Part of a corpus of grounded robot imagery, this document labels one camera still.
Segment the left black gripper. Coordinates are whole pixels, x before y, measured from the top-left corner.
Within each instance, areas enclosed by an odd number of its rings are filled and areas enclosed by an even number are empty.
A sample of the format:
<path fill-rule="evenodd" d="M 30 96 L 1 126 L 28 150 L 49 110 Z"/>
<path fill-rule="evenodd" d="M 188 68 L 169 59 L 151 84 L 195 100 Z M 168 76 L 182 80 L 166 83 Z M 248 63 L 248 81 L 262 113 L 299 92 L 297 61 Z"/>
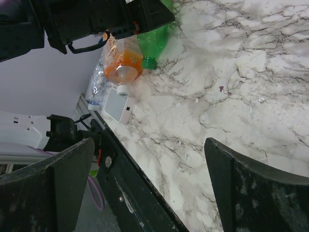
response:
<path fill-rule="evenodd" d="M 44 29 L 52 48 L 66 46 L 91 34 L 112 34 L 117 39 L 150 32 L 175 20 L 161 0 L 44 0 Z"/>

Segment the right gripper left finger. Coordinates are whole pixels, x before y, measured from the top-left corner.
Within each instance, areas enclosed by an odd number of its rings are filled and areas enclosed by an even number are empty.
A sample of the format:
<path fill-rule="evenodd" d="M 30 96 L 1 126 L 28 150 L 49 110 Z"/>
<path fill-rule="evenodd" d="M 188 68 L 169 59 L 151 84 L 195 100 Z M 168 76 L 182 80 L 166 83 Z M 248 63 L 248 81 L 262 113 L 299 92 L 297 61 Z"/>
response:
<path fill-rule="evenodd" d="M 66 150 L 0 177 L 2 232 L 72 232 L 76 228 L 95 144 Z"/>

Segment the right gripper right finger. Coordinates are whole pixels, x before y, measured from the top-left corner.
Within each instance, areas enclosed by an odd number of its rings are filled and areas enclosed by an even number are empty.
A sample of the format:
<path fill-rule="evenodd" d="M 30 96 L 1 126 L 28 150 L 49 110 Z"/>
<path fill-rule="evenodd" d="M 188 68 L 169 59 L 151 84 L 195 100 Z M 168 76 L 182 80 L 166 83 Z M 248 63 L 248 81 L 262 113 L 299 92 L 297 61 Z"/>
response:
<path fill-rule="evenodd" d="M 240 154 L 213 138 L 204 145 L 225 232 L 307 232 L 309 179 Z"/>

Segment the green plastic bottle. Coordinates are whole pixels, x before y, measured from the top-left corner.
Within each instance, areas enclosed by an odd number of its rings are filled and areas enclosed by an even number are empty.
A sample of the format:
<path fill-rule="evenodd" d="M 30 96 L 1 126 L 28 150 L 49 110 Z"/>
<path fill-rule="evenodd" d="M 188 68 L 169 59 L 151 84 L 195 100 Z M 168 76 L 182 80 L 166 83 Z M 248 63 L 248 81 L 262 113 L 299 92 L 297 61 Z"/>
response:
<path fill-rule="evenodd" d="M 172 9 L 172 1 L 162 0 L 162 2 L 170 10 Z M 139 47 L 143 55 L 141 65 L 144 69 L 154 70 L 157 68 L 157 60 L 168 42 L 168 27 L 169 24 L 137 35 Z"/>

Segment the large orange label bottle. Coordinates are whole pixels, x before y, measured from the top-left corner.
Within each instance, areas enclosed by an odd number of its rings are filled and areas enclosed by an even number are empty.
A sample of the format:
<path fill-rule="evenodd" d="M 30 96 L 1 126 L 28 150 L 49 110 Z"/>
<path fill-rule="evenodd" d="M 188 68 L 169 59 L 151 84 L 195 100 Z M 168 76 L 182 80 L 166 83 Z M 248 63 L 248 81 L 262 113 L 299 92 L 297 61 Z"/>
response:
<path fill-rule="evenodd" d="M 142 73 L 142 59 L 137 36 L 115 39 L 110 36 L 103 47 L 105 77 L 116 85 L 129 85 Z"/>

